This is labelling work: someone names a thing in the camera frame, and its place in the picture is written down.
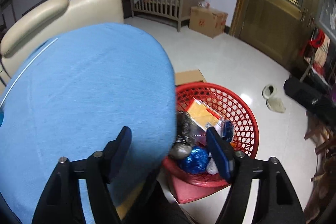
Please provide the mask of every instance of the screw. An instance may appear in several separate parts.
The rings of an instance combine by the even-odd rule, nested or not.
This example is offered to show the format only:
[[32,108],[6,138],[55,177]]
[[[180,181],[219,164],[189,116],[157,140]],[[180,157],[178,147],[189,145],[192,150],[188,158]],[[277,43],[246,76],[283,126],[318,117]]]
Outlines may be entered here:
[[59,160],[58,160],[58,162],[59,162],[60,164],[63,164],[63,163],[65,163],[67,160],[68,160],[67,157],[60,157]]
[[102,151],[96,151],[95,153],[93,153],[93,156],[95,158],[100,158],[101,156],[103,156],[103,152]]
[[271,157],[270,160],[274,164],[277,164],[279,162],[279,160],[276,157]]
[[245,153],[243,151],[236,151],[236,156],[238,158],[243,158],[243,157],[245,157]]

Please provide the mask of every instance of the door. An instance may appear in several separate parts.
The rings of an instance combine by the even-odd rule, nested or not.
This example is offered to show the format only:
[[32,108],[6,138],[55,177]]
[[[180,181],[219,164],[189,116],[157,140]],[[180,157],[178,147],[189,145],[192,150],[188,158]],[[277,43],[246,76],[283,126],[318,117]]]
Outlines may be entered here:
[[314,0],[249,0],[239,38],[290,70],[311,35]]

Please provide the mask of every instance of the tile floor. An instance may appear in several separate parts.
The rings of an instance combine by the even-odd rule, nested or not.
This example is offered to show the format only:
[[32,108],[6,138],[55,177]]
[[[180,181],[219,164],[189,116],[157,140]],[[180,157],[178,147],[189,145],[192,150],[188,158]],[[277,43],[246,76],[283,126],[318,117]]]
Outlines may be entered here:
[[[307,129],[305,109],[283,91],[289,72],[263,53],[227,34],[212,39],[189,30],[187,26],[178,33],[176,28],[139,17],[127,18],[125,23],[156,38],[167,52],[175,72],[199,69],[208,82],[248,98],[245,101],[259,128],[256,158],[268,160],[275,156],[281,161],[304,208],[312,190],[310,178],[316,171],[317,157],[313,142],[303,138]],[[266,106],[261,91],[269,83],[278,89],[277,96],[286,107],[284,114],[274,113]],[[173,198],[162,176],[160,182],[166,196]],[[187,203],[183,208],[200,224],[215,223],[228,190]],[[251,223],[257,190],[258,181],[254,180],[244,223]]]

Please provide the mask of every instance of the white cord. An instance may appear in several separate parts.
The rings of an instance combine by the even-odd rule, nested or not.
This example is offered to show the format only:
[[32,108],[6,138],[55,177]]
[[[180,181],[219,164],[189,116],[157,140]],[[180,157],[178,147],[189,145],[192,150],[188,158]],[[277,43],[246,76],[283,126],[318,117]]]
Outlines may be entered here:
[[53,41],[51,41],[48,45],[46,45],[46,47],[45,47],[43,50],[41,50],[41,52],[39,52],[39,53],[38,53],[38,54],[37,54],[37,55],[36,55],[36,56],[35,56],[35,57],[28,63],[28,65],[23,69],[23,71],[21,71],[21,73],[19,74],[19,76],[15,79],[13,85],[11,85],[11,87],[10,87],[9,90],[7,91],[5,97],[2,99],[2,102],[1,102],[1,104],[0,104],[0,108],[2,107],[4,101],[6,100],[6,98],[7,98],[8,94],[9,94],[9,92],[12,90],[13,86],[14,86],[15,83],[18,81],[18,79],[21,77],[21,75],[25,72],[25,70],[30,66],[31,63],[34,62],[34,60],[35,60],[36,58],[38,58],[38,57],[40,56],[40,54],[41,54],[42,52],[44,52],[44,51],[45,51],[51,44],[53,44],[57,39],[58,39],[58,38],[55,38],[55,39],[54,39]]

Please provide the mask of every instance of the blue cloth in crib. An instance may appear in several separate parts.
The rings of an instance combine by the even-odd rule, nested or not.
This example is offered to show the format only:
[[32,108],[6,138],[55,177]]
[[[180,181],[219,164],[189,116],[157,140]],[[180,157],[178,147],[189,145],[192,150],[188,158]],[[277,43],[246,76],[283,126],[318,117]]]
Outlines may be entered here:
[[[120,205],[157,167],[175,140],[174,72],[161,45],[125,24],[105,23],[46,41],[19,68],[2,98],[0,192],[23,224],[31,223],[57,160],[87,158],[132,130],[124,163],[109,185]],[[94,223],[85,181],[80,191]]]

